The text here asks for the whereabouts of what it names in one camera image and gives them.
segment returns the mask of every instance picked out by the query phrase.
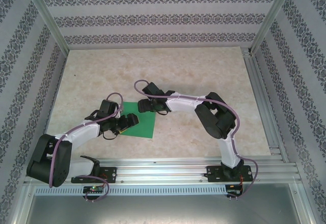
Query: patterned wallpaper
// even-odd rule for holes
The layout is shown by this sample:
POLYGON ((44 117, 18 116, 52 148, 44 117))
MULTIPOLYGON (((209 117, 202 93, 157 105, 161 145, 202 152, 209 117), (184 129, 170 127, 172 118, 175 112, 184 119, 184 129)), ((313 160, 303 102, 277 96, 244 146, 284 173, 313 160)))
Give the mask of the patterned wallpaper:
POLYGON ((71 49, 250 47, 274 0, 44 0, 71 49))
POLYGON ((0 223, 6 223, 66 59, 31 0, 0 0, 0 36, 0 223))
POLYGON ((325 8, 325 0, 286 0, 255 54, 317 223, 326 223, 325 8))

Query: black mounting bracket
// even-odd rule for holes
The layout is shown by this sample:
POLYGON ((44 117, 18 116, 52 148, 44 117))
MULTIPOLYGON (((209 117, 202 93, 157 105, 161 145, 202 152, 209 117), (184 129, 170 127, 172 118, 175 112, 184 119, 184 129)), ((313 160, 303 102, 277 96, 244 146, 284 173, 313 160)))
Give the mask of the black mounting bracket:
POLYGON ((221 165, 209 165, 206 170, 207 173, 204 174, 204 177, 207 177, 208 182, 240 182, 241 176, 243 182, 253 181, 253 174, 249 165, 243 165, 232 179, 224 174, 224 167, 221 165))
POLYGON ((243 193, 243 185, 225 185, 225 190, 227 193, 230 193, 226 195, 227 198, 235 198, 235 196, 239 197, 243 193))
MULTIPOLYGON (((108 183, 116 183, 117 168, 116 167, 100 167, 98 177, 105 179, 108 183)), ((84 178, 84 177, 72 177, 71 183, 103 183, 101 180, 84 178)))
MULTIPOLYGON (((31 160, 27 166, 26 174, 29 177, 49 183, 52 158, 48 156, 48 154, 53 154, 57 142, 58 139, 54 136, 48 134, 40 136, 31 160)), ((71 150, 71 142, 62 141, 59 144, 52 181, 54 187, 61 186, 68 176, 71 150)))

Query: enclosure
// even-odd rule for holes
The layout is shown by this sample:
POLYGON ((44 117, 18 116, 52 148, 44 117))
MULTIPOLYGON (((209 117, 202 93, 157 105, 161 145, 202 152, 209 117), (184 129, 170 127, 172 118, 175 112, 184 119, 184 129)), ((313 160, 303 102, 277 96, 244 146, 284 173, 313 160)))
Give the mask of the enclosure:
POLYGON ((0 223, 326 223, 326 0, 0 0, 0 34, 0 223), (146 138, 73 151, 116 167, 100 202, 81 197, 88 183, 26 176, 41 135, 66 133, 111 92, 145 98, 138 79, 217 92, 238 112, 239 154, 259 166, 245 197, 208 181, 220 148, 175 112, 146 138))

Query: wire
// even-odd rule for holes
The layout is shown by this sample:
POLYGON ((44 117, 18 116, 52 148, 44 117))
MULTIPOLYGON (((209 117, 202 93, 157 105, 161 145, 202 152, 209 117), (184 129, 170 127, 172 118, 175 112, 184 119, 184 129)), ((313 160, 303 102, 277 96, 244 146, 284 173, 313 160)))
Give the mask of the wire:
POLYGON ((113 138, 107 138, 107 137, 104 136, 104 132, 103 132, 102 135, 103 135, 103 138, 104 138, 105 140, 113 140, 113 139, 116 139, 116 137, 118 136, 118 135, 116 135, 116 136, 113 137, 113 138))
POLYGON ((91 122, 87 122, 85 124, 80 124, 72 129, 70 129, 69 131, 67 131, 65 134, 63 134, 61 136, 61 138, 57 141, 56 143, 56 146, 55 146, 55 149, 53 150, 53 154, 52 154, 52 160, 51 160, 51 168, 50 168, 50 177, 49 177, 49 187, 52 188, 53 187, 53 184, 52 184, 52 181, 53 181, 53 172, 55 170, 55 162, 56 162, 56 155, 57 155, 57 151, 58 151, 58 147, 60 145, 60 143, 62 142, 63 139, 65 139, 70 133, 74 132, 75 130, 79 129, 79 128, 82 128, 84 126, 88 126, 88 125, 92 125, 92 124, 95 124, 97 122, 101 122, 101 121, 105 121, 111 117, 114 117, 118 114, 119 111, 121 111, 123 109, 123 97, 120 93, 110 93, 108 95, 108 97, 106 98, 108 100, 108 98, 112 95, 119 95, 120 98, 121 98, 121 104, 120 106, 118 107, 118 109, 111 115, 107 116, 107 117, 104 117, 102 119, 99 119, 99 120, 96 120, 96 121, 91 121, 91 122))
POLYGON ((240 185, 241 185, 241 190, 240 192, 243 190, 243 177, 242 175, 240 175, 240 185))
POLYGON ((107 175, 102 173, 100 176, 103 176, 105 180, 107 180, 107 175))
POLYGON ((213 100, 213 99, 199 98, 199 97, 190 97, 190 96, 186 96, 186 95, 179 95, 179 96, 159 96, 159 95, 149 95, 149 94, 145 94, 145 93, 143 93, 142 91, 140 91, 140 90, 137 88, 137 84, 140 83, 140 82, 142 82, 142 81, 143 81, 143 82, 146 82, 147 84, 149 84, 148 81, 146 81, 146 80, 144 80, 144 79, 140 79, 140 80, 137 80, 137 81, 133 84, 133 87, 134 87, 134 89, 135 89, 138 93, 140 93, 140 94, 142 94, 142 95, 145 95, 145 96, 147 96, 147 97, 151 97, 151 98, 186 98, 186 99, 197 100, 197 101, 211 102, 211 103, 216 103, 216 104, 218 104, 218 105, 221 105, 221 106, 225 107, 226 109, 228 109, 229 111, 231 111, 231 112, 233 113, 233 115, 234 115, 235 118, 236 118, 236 122, 237 122, 237 123, 236 123, 236 127, 235 127, 235 129, 234 129, 233 132, 231 133, 231 142, 232 142, 232 149, 233 149, 233 152, 234 152, 234 154, 235 154, 239 159, 243 159, 243 160, 251 161, 251 162, 253 162, 253 163, 255 164, 255 166, 256 166, 256 172, 255 172, 255 176, 254 176, 252 182, 250 183, 250 185, 248 186, 248 188, 246 189, 246 191, 245 191, 241 196, 238 197, 238 198, 242 198, 243 195, 244 195, 245 193, 247 193, 247 192, 251 189, 252 185, 253 185, 254 182, 256 181, 256 178, 257 178, 257 175, 258 175, 258 164, 257 164, 257 162, 256 162, 255 160, 253 160, 253 159, 248 159, 248 158, 244 158, 244 157, 240 156, 240 155, 238 154, 236 148, 235 148, 234 135, 236 134, 236 132, 239 130, 239 127, 240 127, 240 118, 239 118, 239 115, 236 113, 236 111, 235 111, 232 107, 228 106, 227 104, 222 103, 222 102, 219 102, 219 101, 216 101, 216 100, 213 100))
POLYGON ((106 179, 103 179, 103 178, 100 178, 100 177, 94 177, 94 176, 78 176, 78 177, 83 177, 83 178, 93 178, 93 179, 96 179, 96 180, 100 180, 100 181, 102 181, 102 182, 104 183, 103 186, 104 186, 105 184, 106 184, 106 186, 107 186, 107 190, 106 190, 105 194, 102 195, 102 196, 100 196, 100 197, 98 197, 98 198, 95 199, 95 200, 90 200, 90 199, 88 199, 88 198, 87 198, 87 195, 88 195, 89 193, 91 193, 91 192, 87 192, 87 193, 85 194, 86 202, 91 201, 91 202, 93 203, 93 202, 96 202, 96 201, 100 201, 101 199, 105 198, 105 197, 107 196, 108 192, 110 191, 110 186, 109 186, 108 182, 106 181, 106 179))
POLYGON ((162 114, 160 111, 156 111, 159 115, 161 115, 161 116, 166 116, 169 112, 167 111, 167 113, 166 114, 162 114))

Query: metal base plate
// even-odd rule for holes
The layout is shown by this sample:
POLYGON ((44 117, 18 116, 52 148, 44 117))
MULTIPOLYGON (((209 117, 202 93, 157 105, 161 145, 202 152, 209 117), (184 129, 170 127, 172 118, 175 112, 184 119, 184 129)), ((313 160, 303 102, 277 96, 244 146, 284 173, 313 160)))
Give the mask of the metal base plate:
MULTIPOLYGON (((108 183, 116 183, 117 168, 116 167, 100 167, 99 177, 105 179, 108 183)), ((83 177, 71 178, 71 183, 103 183, 100 180, 83 177)))
POLYGON ((207 177, 208 182, 240 182, 240 177, 243 177, 243 182, 251 182, 253 180, 253 174, 249 165, 241 167, 238 176, 234 179, 229 179, 223 174, 223 168, 220 165, 209 165, 206 167, 207 173, 204 174, 207 177))

